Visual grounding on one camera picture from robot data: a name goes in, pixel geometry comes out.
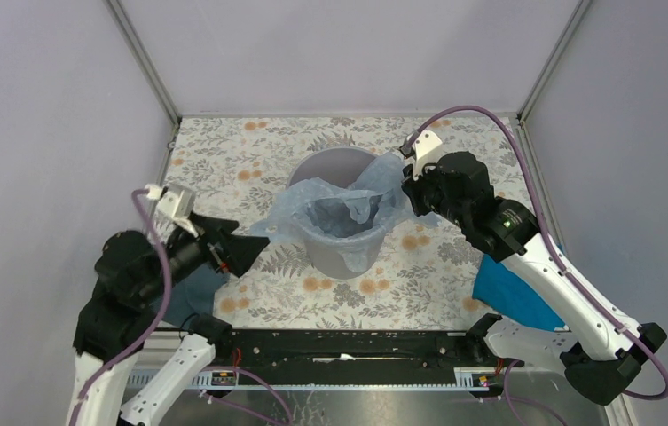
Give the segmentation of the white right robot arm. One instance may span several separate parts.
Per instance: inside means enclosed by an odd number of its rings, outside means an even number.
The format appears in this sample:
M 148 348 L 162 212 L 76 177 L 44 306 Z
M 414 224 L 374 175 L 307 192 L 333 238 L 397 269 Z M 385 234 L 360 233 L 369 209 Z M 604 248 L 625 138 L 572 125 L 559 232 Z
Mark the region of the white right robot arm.
M 534 214 L 494 193 L 483 162 L 456 152 L 403 169 L 402 189 L 418 216 L 436 213 L 456 225 L 469 244 L 522 279 L 556 313 L 564 331 L 523 326 L 500 312 L 470 328 L 466 352 L 487 366 L 496 358 L 542 367 L 563 376 L 600 406 L 627 387 L 667 335 L 640 324 L 605 301 L 557 248 L 549 250 Z

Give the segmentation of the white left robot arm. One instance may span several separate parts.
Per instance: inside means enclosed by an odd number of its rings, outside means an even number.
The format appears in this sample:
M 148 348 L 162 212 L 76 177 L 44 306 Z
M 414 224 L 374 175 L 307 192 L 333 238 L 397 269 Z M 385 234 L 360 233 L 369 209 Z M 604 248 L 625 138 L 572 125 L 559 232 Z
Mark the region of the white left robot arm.
M 201 314 L 154 383 L 122 403 L 138 355 L 165 316 L 173 287 L 202 267 L 239 278 L 270 243 L 266 237 L 235 234 L 235 220 L 195 213 L 189 218 L 196 234 L 178 226 L 165 241 L 150 242 L 142 232 L 128 230 L 106 242 L 94 266 L 95 288 L 75 329 L 68 424 L 155 425 L 202 368 L 231 357 L 230 325 Z

